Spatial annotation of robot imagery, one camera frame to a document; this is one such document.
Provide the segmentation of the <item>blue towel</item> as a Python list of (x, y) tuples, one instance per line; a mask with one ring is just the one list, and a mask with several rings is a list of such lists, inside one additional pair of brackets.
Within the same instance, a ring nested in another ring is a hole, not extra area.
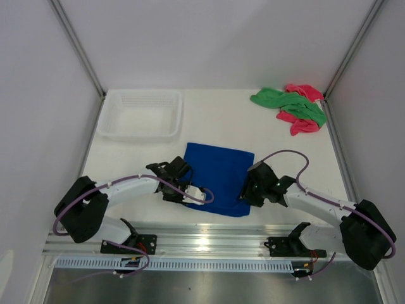
[(192, 167), (192, 183), (208, 188), (214, 201), (207, 205), (190, 204), (193, 210), (228, 217), (248, 216), (250, 205), (240, 199), (247, 169), (254, 163), (254, 153), (189, 142), (184, 160)]

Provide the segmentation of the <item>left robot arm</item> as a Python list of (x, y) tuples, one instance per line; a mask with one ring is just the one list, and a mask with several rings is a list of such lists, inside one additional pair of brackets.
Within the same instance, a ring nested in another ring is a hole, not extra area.
[(96, 182), (88, 176), (75, 181), (56, 205), (56, 230), (61, 224), (75, 243), (96, 239), (112, 242), (123, 253), (141, 248), (138, 232), (124, 218), (111, 218), (106, 211), (147, 194), (161, 193), (165, 201), (183, 203), (182, 194), (191, 185), (193, 169), (181, 157), (170, 163), (152, 163), (143, 172), (113, 181)]

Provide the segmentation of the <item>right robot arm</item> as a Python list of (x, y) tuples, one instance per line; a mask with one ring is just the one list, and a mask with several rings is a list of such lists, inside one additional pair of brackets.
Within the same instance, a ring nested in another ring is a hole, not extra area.
[(240, 197), (251, 206), (268, 200), (308, 213), (323, 224), (302, 222), (287, 237), (269, 237), (265, 246), (272, 257), (309, 257), (316, 253), (343, 253), (356, 265), (373, 270), (394, 253), (396, 235), (374, 203), (340, 201), (304, 187), (297, 178), (277, 177), (263, 161), (247, 171)]

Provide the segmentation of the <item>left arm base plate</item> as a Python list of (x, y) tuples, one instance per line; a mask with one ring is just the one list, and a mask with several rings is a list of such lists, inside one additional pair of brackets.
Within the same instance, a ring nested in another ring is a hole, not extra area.
[[(130, 236), (129, 240), (123, 243), (123, 246), (141, 250), (148, 255), (154, 255), (157, 248), (158, 237), (154, 234), (138, 234)], [(103, 241), (100, 252), (103, 254), (129, 255), (135, 254), (133, 250), (117, 247), (107, 241)]]

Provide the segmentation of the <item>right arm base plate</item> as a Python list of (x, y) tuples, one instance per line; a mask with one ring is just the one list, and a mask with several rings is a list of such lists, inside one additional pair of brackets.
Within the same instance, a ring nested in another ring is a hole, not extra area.
[(325, 250), (309, 250), (298, 238), (269, 237), (263, 245), (268, 248), (271, 257), (326, 258)]

